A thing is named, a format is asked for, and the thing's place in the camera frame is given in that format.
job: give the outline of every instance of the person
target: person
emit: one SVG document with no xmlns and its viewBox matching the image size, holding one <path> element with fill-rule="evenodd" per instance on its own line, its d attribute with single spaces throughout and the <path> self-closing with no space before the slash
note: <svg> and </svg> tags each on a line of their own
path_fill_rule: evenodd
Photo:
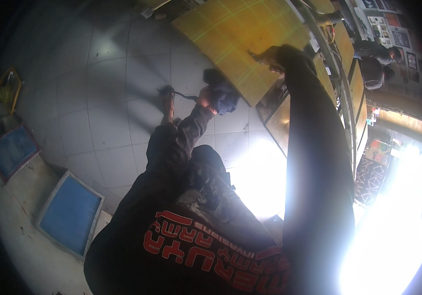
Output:
<svg viewBox="0 0 422 295">
<path fill-rule="evenodd" d="M 285 75 L 291 96 L 282 245 L 231 189 L 219 155 L 194 148 L 216 113 L 209 90 L 178 126 L 165 94 L 146 171 L 86 254 L 93 294 L 339 292 L 355 228 L 344 127 L 309 56 L 283 45 L 259 58 Z"/>
<path fill-rule="evenodd" d="M 378 59 L 364 56 L 360 59 L 360 72 L 363 85 L 368 90 L 375 90 L 383 86 L 384 82 L 394 79 L 394 71 L 389 67 L 383 67 Z"/>
<path fill-rule="evenodd" d="M 373 57 L 376 58 L 380 64 L 382 65 L 389 65 L 395 60 L 401 59 L 403 56 L 401 55 L 401 51 L 396 47 L 386 48 L 385 46 L 369 41 L 369 40 L 362 40 L 360 42 L 356 42 L 353 45 L 355 49 L 355 54 L 353 57 L 361 59 L 362 57 Z"/>
</svg>

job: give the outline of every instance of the hand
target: hand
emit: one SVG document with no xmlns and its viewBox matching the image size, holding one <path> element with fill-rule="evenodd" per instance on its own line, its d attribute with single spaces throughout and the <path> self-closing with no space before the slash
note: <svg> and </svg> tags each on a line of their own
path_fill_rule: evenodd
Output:
<svg viewBox="0 0 422 295">
<path fill-rule="evenodd" d="M 250 50 L 248 52 L 256 62 L 269 65 L 270 72 L 280 74 L 280 79 L 282 79 L 285 77 L 285 69 L 276 60 L 276 52 L 279 48 L 279 46 L 271 46 L 261 54 L 255 54 Z"/>
<path fill-rule="evenodd" d="M 216 109 L 211 106 L 211 91 L 209 90 L 209 86 L 204 87 L 200 91 L 200 96 L 198 96 L 198 99 L 196 99 L 196 104 L 202 105 L 206 109 L 209 109 L 214 115 L 218 113 Z"/>
</svg>

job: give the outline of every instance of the white tile floor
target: white tile floor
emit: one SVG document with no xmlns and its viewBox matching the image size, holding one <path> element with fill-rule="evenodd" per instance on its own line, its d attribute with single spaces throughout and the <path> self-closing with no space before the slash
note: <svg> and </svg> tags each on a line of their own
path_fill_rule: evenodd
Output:
<svg viewBox="0 0 422 295">
<path fill-rule="evenodd" d="M 0 74 L 13 65 L 25 80 L 16 113 L 44 160 L 105 194 L 113 214 L 145 171 L 147 143 L 162 117 L 157 89 L 171 84 L 197 95 L 206 86 L 203 70 L 214 65 L 170 23 L 145 20 L 120 0 L 73 6 L 35 3 L 7 45 Z M 175 117 L 193 107 L 176 97 Z M 270 176 L 285 175 L 285 158 L 244 100 L 211 120 L 198 144 L 221 155 L 256 215 L 283 209 L 284 178 Z"/>
</svg>

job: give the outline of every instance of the bright light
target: bright light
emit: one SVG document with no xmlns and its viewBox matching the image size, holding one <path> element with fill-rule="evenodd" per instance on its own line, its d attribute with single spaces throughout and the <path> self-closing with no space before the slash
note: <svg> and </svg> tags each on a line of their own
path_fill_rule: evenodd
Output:
<svg viewBox="0 0 422 295">
<path fill-rule="evenodd" d="M 260 220 L 285 210 L 286 157 L 266 130 L 254 141 L 237 164 L 227 169 L 236 194 Z"/>
<path fill-rule="evenodd" d="M 422 262 L 422 154 L 409 146 L 393 185 L 364 213 L 340 276 L 343 295 L 398 295 Z"/>
</svg>

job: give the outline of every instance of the man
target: man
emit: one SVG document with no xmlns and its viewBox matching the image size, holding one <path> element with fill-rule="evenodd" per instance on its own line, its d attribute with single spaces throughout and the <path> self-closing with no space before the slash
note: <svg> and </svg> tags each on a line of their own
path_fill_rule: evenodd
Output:
<svg viewBox="0 0 422 295">
<path fill-rule="evenodd" d="M 394 79 L 394 71 L 389 67 L 382 67 L 373 57 L 364 56 L 360 59 L 360 71 L 363 85 L 368 90 L 378 89 L 384 82 L 391 82 Z"/>
<path fill-rule="evenodd" d="M 93 294 L 338 293 L 354 234 L 344 127 L 302 51 L 273 46 L 259 58 L 285 74 L 291 96 L 283 246 L 229 187 L 219 155 L 193 149 L 216 113 L 208 89 L 177 127 L 165 94 L 147 169 L 86 255 Z"/>
<path fill-rule="evenodd" d="M 355 49 L 354 57 L 361 59 L 362 57 L 376 58 L 382 65 L 389 65 L 393 59 L 400 59 L 401 52 L 396 47 L 386 48 L 385 46 L 368 40 L 356 42 L 353 45 Z"/>
</svg>

